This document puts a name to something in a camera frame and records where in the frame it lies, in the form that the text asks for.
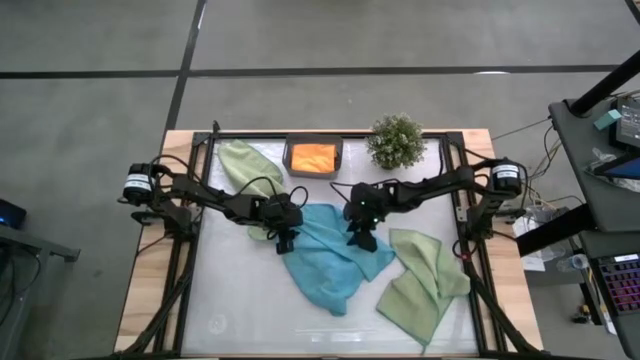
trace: light green cloth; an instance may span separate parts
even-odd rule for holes
[[[266,176],[271,179],[277,194],[285,192],[284,186],[282,186],[282,171],[278,166],[244,141],[233,140],[229,144],[223,144],[218,149],[218,158],[220,158],[222,167],[236,190],[240,190],[257,177]],[[274,195],[267,180],[253,182],[245,190],[242,190],[242,193],[265,197]],[[251,226],[249,227],[249,236],[254,240],[266,240],[267,231]]]
[[[427,346],[453,297],[469,293],[469,278],[440,241],[401,229],[391,229],[389,238],[407,271],[389,283],[377,309]]]

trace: small plant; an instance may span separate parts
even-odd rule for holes
[[[423,159],[421,126],[409,115],[384,115],[371,130],[375,135],[367,138],[367,151],[383,169],[408,168]]]

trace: wooden table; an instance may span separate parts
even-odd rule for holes
[[[363,130],[325,130],[327,132],[362,132]],[[486,129],[449,129],[449,130],[433,130],[425,129],[428,132],[445,132],[460,131],[463,133],[464,142],[467,149],[472,150],[480,155],[493,158],[493,146],[489,131]],[[192,130],[174,130],[168,131],[162,149],[163,154],[170,154],[183,159],[185,162],[189,158],[191,151],[191,142],[193,133],[198,131]],[[248,133],[256,133],[260,131],[250,130]],[[274,130],[273,132],[314,132],[322,131],[310,130]],[[469,155],[470,164],[478,162],[480,159]],[[171,159],[163,159],[163,164],[169,166],[175,172],[184,172],[184,167]],[[498,231],[513,235],[511,226],[494,222],[494,228]],[[163,234],[162,225],[152,225],[145,227],[139,243],[139,248],[160,238]],[[527,281],[524,276],[522,263],[518,247],[511,239],[504,237],[495,237],[486,241],[487,251],[490,258],[491,272],[498,302],[504,309],[505,313],[511,319],[516,328],[524,335],[524,337],[538,349],[542,349],[542,340],[538,330],[536,317],[531,304],[531,297],[527,287]],[[167,239],[159,242],[157,245],[149,248],[144,255],[138,257],[134,264],[129,291],[120,322],[118,337],[115,344],[115,350],[123,350],[135,341],[140,332],[147,326],[162,301],[162,293],[164,282],[167,274],[169,256],[171,253],[172,240]],[[492,323],[488,315],[488,311],[484,304],[481,306],[483,314],[483,325],[487,335],[488,345],[490,349],[495,349],[495,339],[493,338]],[[174,306],[172,316],[169,317],[169,325],[167,328],[167,337],[165,347],[170,348],[173,340],[173,330],[175,324],[175,314],[177,313],[177,304]]]

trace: gray floor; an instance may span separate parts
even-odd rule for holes
[[[0,71],[177,69],[195,0],[0,0]],[[624,60],[640,27],[622,0],[210,0],[193,68],[593,65]],[[605,74],[190,79],[178,129],[363,128],[407,112],[425,127],[499,135],[541,120]],[[640,80],[628,84],[639,88]],[[0,80],[0,198],[27,230],[82,248],[54,263],[22,355],[105,355],[140,228],[118,205],[128,165],[157,153],[175,79]],[[535,166],[541,124],[494,143]],[[564,154],[535,184],[578,195]],[[570,200],[566,205],[574,206]],[[531,289],[545,348],[624,358],[615,337],[567,319],[577,287]]]

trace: potted plant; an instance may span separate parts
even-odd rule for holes
[[[367,152],[383,169],[408,168],[423,159],[422,129],[409,115],[384,115],[371,130],[375,135],[367,138]]]

